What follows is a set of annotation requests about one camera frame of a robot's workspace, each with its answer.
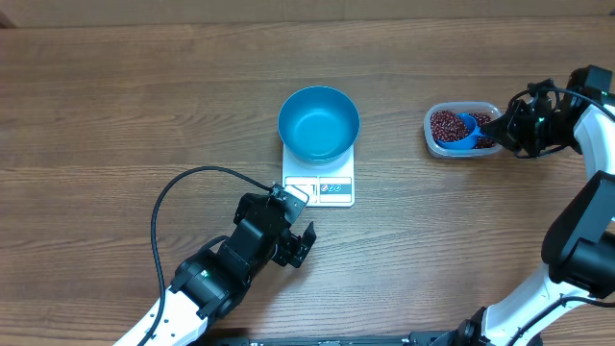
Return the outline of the blue plastic measuring scoop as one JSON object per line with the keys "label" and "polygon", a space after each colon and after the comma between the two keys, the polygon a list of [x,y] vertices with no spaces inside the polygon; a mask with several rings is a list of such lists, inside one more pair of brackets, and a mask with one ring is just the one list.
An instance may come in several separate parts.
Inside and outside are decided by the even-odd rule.
{"label": "blue plastic measuring scoop", "polygon": [[471,113],[437,112],[431,117],[431,131],[436,144],[449,150],[473,149],[483,137]]}

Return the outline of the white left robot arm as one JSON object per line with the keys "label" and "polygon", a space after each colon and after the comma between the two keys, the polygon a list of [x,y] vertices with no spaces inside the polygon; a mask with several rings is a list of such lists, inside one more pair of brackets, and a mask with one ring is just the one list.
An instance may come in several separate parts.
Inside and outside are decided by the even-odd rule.
{"label": "white left robot arm", "polygon": [[156,302],[115,345],[188,345],[241,303],[269,261],[300,267],[316,234],[312,224],[302,235],[290,227],[308,201],[292,185],[242,196],[232,235],[220,238],[217,251],[204,246],[184,260],[164,290],[165,302]]}

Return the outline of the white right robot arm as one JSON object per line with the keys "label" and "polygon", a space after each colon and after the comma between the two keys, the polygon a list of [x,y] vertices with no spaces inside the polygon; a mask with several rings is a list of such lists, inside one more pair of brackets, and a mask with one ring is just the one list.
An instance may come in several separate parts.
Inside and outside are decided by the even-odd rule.
{"label": "white right robot arm", "polygon": [[480,308],[449,332],[413,332],[410,345],[540,345],[541,333],[583,306],[611,309],[614,292],[614,95],[613,73],[589,64],[574,70],[566,87],[547,79],[514,95],[504,114],[480,124],[464,111],[451,134],[432,129],[426,142],[442,158],[470,158],[489,140],[518,159],[536,159],[572,148],[581,154],[588,181],[555,219],[542,243],[541,264],[502,301]]}

